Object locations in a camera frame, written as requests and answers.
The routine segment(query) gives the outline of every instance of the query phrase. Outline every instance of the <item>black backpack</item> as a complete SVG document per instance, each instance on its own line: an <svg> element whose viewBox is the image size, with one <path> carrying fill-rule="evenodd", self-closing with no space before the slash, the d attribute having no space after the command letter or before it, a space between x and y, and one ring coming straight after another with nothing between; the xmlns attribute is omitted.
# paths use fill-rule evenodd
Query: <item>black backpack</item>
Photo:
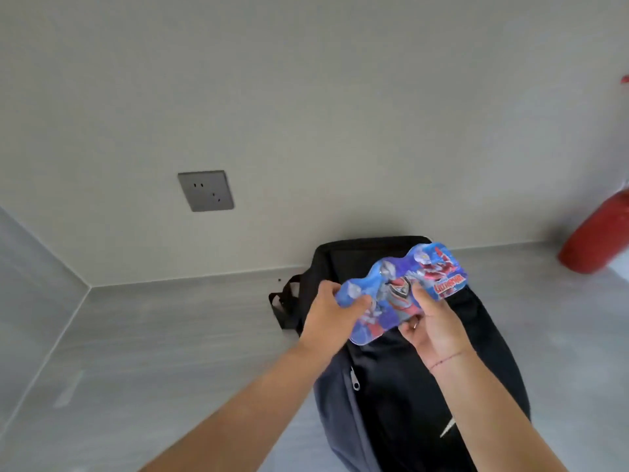
<svg viewBox="0 0 629 472"><path fill-rule="evenodd" d="M403 257L412 246L427 243L426 237L409 236L319 246L304 274L291 278L282 293L269 295L280 326L301 334L321 280L364 277L381 258ZM482 302L469 286L447 301L479 357L530 418L518 366ZM435 379L396 328L364 346L348 341L314 393L328 443L352 472L476 470L456 425L447 429L452 414Z"/></svg>

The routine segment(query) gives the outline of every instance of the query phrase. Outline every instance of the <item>blue pencil case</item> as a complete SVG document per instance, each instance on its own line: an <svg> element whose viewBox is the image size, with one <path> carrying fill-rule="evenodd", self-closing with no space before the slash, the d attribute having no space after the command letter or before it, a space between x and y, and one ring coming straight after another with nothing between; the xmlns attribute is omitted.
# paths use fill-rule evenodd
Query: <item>blue pencil case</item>
<svg viewBox="0 0 629 472"><path fill-rule="evenodd" d="M415 315L420 305L411 287L419 283L435 300L447 298L467 284L467 273L444 244L419 244L403 258L378 260L364 278L352 278L341 285L335 298L349 306L361 295L372 298L371 307L353 327L350 340L367 344Z"/></svg>

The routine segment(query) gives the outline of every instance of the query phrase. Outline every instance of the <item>wall outlet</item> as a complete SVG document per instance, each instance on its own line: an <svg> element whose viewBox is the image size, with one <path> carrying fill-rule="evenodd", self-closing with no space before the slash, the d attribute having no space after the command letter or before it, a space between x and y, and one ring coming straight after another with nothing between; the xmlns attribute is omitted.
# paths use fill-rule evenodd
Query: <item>wall outlet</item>
<svg viewBox="0 0 629 472"><path fill-rule="evenodd" d="M177 177L193 212L234 208L232 191L224 170L182 172Z"/></svg>

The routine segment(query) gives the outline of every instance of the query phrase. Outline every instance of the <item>person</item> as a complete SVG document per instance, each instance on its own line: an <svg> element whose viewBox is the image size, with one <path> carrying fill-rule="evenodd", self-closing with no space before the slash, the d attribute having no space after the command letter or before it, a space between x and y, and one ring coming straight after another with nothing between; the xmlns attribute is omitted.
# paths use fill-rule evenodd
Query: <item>person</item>
<svg viewBox="0 0 629 472"><path fill-rule="evenodd" d="M314 382L371 305L334 299L323 281L301 337L277 362L141 472L253 472L293 418ZM565 472L515 400L476 355L459 317L421 286L413 295L424 316L400 325L436 379L467 449L481 472Z"/></svg>

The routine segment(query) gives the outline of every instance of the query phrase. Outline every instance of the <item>red object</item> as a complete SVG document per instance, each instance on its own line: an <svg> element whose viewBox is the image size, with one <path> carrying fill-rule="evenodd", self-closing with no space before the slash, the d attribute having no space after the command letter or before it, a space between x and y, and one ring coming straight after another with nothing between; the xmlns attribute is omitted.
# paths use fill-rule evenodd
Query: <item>red object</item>
<svg viewBox="0 0 629 472"><path fill-rule="evenodd" d="M629 246L629 189L602 205L572 234L557 258L570 270L594 273Z"/></svg>

